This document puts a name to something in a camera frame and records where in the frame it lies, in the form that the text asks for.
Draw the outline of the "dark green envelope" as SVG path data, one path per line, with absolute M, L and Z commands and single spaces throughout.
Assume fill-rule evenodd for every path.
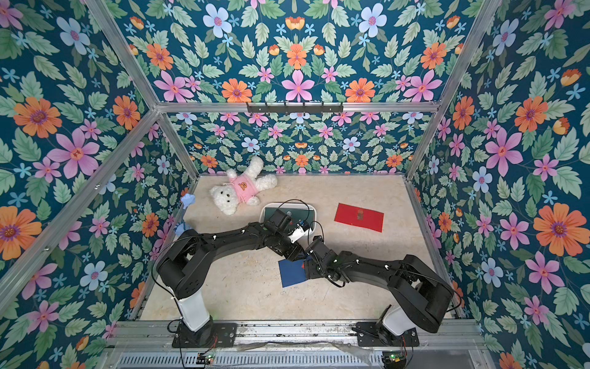
M 274 213 L 279 210 L 283 212 L 285 215 L 290 217 L 290 227 L 296 227 L 298 223 L 301 221 L 313 221 L 315 217 L 315 211 L 310 209 L 307 210 L 307 207 L 303 208 L 294 208 L 294 207 L 282 207 L 282 208 L 265 208 L 264 209 L 264 217 L 263 221 L 269 220 Z

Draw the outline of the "navy blue envelope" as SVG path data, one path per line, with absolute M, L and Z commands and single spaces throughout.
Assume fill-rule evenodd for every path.
M 307 259 L 298 261 L 279 261 L 278 267 L 282 288 L 288 288 L 307 281 L 309 279 L 307 273 L 307 264 Z

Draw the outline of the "white plastic storage box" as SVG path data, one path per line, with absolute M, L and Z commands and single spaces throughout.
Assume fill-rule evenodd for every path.
M 280 202 L 272 202 L 269 204 L 266 204 L 263 209 L 261 210 L 261 216 L 260 216 L 260 222 L 264 222 L 263 221 L 263 217 L 264 217 L 264 209 L 265 208 L 282 208 L 282 207 L 294 207 L 294 208 L 303 208 L 303 207 L 307 207 L 307 210 L 314 210 L 315 211 L 315 217 L 314 217 L 314 221 L 316 221 L 317 219 L 317 211 L 315 209 L 315 207 L 313 207 L 310 204 L 304 204 L 302 202 L 299 201 L 292 201 L 292 202 L 287 202 L 287 203 L 280 203 Z

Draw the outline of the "red envelope gold sticker back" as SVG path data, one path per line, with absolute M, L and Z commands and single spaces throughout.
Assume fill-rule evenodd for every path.
M 382 232 L 384 227 L 384 213 L 348 204 L 338 204 L 334 221 L 375 232 Z

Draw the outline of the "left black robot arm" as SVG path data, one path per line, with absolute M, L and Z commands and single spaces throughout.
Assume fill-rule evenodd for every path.
M 214 261 L 240 252 L 272 250 L 287 261 L 305 258 L 298 236 L 287 230 L 291 217 L 281 210 L 267 221 L 221 233 L 185 231 L 161 256 L 156 272 L 161 281 L 180 301 L 190 298 L 205 283 Z

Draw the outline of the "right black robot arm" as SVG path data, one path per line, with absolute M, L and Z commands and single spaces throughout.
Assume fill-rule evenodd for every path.
M 306 278 L 323 278 L 343 288 L 364 283 L 387 290 L 397 302 L 382 313 L 379 329 L 401 336 L 415 328 L 435 334 L 441 326 L 455 292 L 449 283 L 415 255 L 380 261 L 352 252 L 336 253 L 316 236 L 305 250 Z

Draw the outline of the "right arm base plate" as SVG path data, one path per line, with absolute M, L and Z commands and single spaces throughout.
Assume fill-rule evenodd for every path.
M 390 333 L 376 321 L 359 321 L 352 326 L 360 347 L 418 347 L 419 337 L 416 329 L 405 331 L 397 336 Z

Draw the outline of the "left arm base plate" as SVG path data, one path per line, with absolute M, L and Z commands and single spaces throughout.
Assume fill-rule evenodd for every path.
M 181 321 L 172 342 L 174 348 L 225 348 L 233 347 L 238 325 L 235 323 L 208 322 L 198 331 L 191 331 Z

